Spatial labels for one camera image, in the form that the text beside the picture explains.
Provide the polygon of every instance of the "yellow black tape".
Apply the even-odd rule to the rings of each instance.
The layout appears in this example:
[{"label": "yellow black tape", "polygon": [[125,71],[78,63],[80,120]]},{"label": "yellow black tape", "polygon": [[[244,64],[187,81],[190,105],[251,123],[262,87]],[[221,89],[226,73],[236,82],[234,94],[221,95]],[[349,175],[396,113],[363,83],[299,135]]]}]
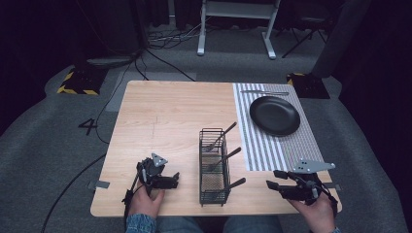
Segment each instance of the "yellow black tape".
[{"label": "yellow black tape", "polygon": [[100,94],[100,85],[101,83],[92,83],[91,86],[90,82],[83,83],[83,77],[77,75],[72,69],[64,78],[57,93],[98,95]]}]

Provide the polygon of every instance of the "wire basket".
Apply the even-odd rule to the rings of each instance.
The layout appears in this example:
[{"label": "wire basket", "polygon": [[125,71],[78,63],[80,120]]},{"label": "wire basket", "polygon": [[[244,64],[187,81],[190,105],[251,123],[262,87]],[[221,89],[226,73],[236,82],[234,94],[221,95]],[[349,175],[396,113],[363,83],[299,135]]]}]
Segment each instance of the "wire basket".
[{"label": "wire basket", "polygon": [[204,128],[199,133],[199,201],[200,204],[226,203],[230,184],[228,160],[218,163],[227,155],[226,139],[222,136],[211,150],[205,150],[223,134],[221,128]]}]

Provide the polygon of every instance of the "person's leg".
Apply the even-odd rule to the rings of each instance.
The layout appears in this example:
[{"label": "person's leg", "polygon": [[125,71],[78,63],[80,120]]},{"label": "person's leg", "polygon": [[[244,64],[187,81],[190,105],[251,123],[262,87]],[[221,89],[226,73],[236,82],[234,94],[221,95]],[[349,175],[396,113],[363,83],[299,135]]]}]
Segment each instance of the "person's leg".
[{"label": "person's leg", "polygon": [[282,226],[276,216],[230,216],[223,233],[282,233]]},{"label": "person's leg", "polygon": [[159,233],[203,233],[191,216],[160,216],[156,225]]}]

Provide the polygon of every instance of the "striped cloth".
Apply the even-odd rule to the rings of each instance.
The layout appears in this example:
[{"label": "striped cloth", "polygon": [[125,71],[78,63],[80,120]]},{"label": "striped cloth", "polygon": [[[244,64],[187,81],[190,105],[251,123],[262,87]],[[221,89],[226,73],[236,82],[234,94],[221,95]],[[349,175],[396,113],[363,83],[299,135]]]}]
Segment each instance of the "striped cloth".
[{"label": "striped cloth", "polygon": [[[276,97],[290,102],[297,109],[300,115],[299,128],[285,137],[274,137],[260,130],[249,115],[249,107],[254,100],[263,95],[240,92],[250,89],[288,92],[287,96],[277,95]],[[291,171],[301,158],[324,161],[293,86],[289,84],[234,83],[233,93],[242,137],[242,151],[248,171]]]}]

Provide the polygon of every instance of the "gray carpet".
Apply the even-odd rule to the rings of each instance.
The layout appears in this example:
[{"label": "gray carpet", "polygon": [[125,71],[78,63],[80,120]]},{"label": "gray carpet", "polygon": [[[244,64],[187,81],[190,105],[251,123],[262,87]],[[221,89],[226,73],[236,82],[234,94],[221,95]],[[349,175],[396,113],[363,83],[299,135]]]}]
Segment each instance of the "gray carpet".
[{"label": "gray carpet", "polygon": [[[262,30],[209,33],[202,57],[196,55],[196,38],[170,50],[151,52],[195,74],[200,82],[286,83],[287,73],[309,72],[322,50],[323,42],[315,36],[282,59],[294,44],[292,33],[284,32],[272,36],[279,58],[270,60],[260,37]],[[142,58],[148,73],[177,73],[147,52]],[[145,69],[141,59],[138,67]],[[51,77],[45,86],[47,98],[21,115],[0,138],[0,232],[41,231],[64,187],[107,151],[102,141],[110,142],[118,112],[104,108],[126,67],[109,71],[98,96],[57,94],[70,68]],[[131,66],[125,74],[135,72]],[[337,166],[330,171],[342,187],[343,211],[337,225],[343,232],[407,232],[396,190],[338,100],[340,83],[330,77],[325,84],[331,99],[301,99],[301,104],[325,161]],[[98,128],[87,136],[78,125],[89,118],[98,118]],[[94,217],[89,212],[93,192],[87,185],[98,179],[102,164],[100,160],[91,166],[67,190],[55,206],[47,232],[123,231],[121,218]],[[284,215],[280,220],[285,232],[308,231],[300,215]]]}]

